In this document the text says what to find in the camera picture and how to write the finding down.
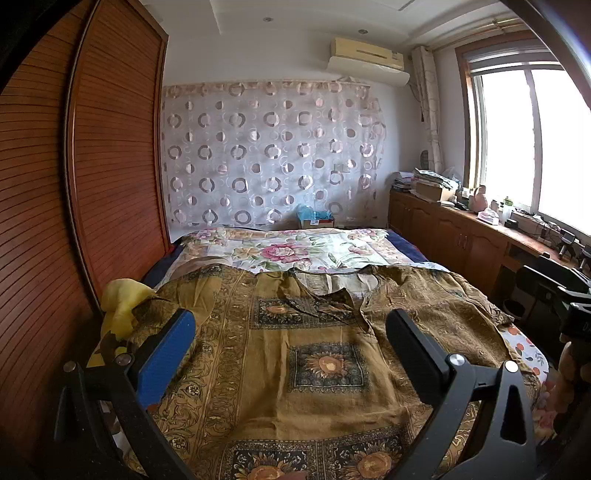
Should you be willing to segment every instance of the bedside box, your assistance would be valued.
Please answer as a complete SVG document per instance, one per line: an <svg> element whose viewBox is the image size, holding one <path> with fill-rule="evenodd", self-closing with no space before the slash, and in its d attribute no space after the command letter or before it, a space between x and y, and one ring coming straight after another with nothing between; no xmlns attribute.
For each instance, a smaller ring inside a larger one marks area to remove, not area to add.
<svg viewBox="0 0 591 480"><path fill-rule="evenodd" d="M446 202L454 194L453 190L445 187L436 187L435 185L427 185L425 183L416 182L414 189L418 194L433 200L434 202Z"/></svg>
<svg viewBox="0 0 591 480"><path fill-rule="evenodd" d="M335 221L334 220L318 220L318 225L312 225L309 220L304 220L303 222L300 220L300 228L301 229L308 229L308 228L334 228Z"/></svg>

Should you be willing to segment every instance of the window frame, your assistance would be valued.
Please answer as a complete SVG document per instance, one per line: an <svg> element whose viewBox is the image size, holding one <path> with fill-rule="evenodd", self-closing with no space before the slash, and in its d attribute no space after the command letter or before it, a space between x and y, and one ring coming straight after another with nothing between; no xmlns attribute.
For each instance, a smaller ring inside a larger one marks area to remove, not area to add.
<svg viewBox="0 0 591 480"><path fill-rule="evenodd" d="M464 124L465 124L465 160L464 160L464 182L467 188L474 189L483 183L486 173L486 112L483 105L483 89L481 76L471 76L469 73L469 63L465 55L485 47L501 46L504 43L512 43L519 40L537 39L530 30L517 31L496 35L485 38L469 44L461 45L456 48L456 58L460 70L460 80L462 86L462 97L464 106ZM538 105L537 93L535 91L535 81L531 71L539 67L530 68L520 67L523 70L525 79L530 87L530 99L532 104L532 115L534 121L534 188L532 195L532 205L522 205L516 203L517 208L528 210L533 214L541 215L546 222L554 222L559 227L574 233L584 244L591 244L591 236L587 235L575 227L568 225L550 215L540 212L540 195L542 182L542 130L540 119L540 108Z"/></svg>
<svg viewBox="0 0 591 480"><path fill-rule="evenodd" d="M480 127L477 118L480 117L479 99L476 85L465 55L480 50L481 48L501 46L504 43L512 43L519 40L535 40L537 37L531 30L520 30L512 33L503 33L493 37L477 40L472 43L456 47L457 65L460 70L460 83L462 86L462 98L464 106L464 182L467 188L474 189L480 183L482 174L481 146L480 146Z"/></svg>

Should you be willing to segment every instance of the sliding wardrobe door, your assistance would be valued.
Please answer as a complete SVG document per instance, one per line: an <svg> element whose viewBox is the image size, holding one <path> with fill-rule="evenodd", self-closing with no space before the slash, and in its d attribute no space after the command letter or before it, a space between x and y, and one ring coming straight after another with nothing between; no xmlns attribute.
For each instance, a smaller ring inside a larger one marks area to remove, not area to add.
<svg viewBox="0 0 591 480"><path fill-rule="evenodd" d="M70 66L91 10L84 0L66 14L0 94L0 448L27 460L57 401L56 372L99 337L60 174Z"/></svg>
<svg viewBox="0 0 591 480"><path fill-rule="evenodd" d="M114 278L139 280L169 247L158 162L167 39L136 0L99 0L74 65L67 183L98 298Z"/></svg>

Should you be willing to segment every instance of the curtain rod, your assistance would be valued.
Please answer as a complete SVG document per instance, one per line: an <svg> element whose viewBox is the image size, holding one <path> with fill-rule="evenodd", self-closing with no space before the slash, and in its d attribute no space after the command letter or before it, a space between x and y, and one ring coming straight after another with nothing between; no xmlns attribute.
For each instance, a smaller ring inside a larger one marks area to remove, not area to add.
<svg viewBox="0 0 591 480"><path fill-rule="evenodd" d="M170 88L170 87L187 87L190 85L205 85L205 84L215 84L215 83L282 83L282 82L307 82L307 83L328 83L328 82L339 82L343 85L356 85L360 87L367 87L371 88L371 85L363 82L355 82L351 80L339 80L339 79L331 79L331 80L300 80L300 79L273 79L273 80L224 80L222 82L195 82L195 83L177 83L172 85L164 85L163 89Z"/></svg>
<svg viewBox="0 0 591 480"><path fill-rule="evenodd" d="M431 51L437 51L437 50L442 50L444 48L448 48L451 45L459 43L463 40L467 40L468 38L475 37L477 35L482 35L484 33L490 33L490 32L504 33L505 32L504 28L522 27L522 26L526 26L526 25L523 23L523 21L520 18L506 18L504 20L493 20L487 24L483 24L478 27L475 27L473 29L474 31L472 31L471 33L468 33L462 37L456 38L455 40L452 40L448 43L444 43L443 45L441 45L439 47L432 48Z"/></svg>

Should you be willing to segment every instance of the air conditioner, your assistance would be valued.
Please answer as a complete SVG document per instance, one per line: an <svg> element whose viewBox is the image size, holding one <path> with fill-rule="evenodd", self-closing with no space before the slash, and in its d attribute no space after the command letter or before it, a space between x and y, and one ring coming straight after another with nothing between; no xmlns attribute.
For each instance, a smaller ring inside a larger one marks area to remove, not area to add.
<svg viewBox="0 0 591 480"><path fill-rule="evenodd" d="M404 71L404 56L369 43L335 38L330 46L327 70L352 77L387 83L407 84L410 75Z"/></svg>

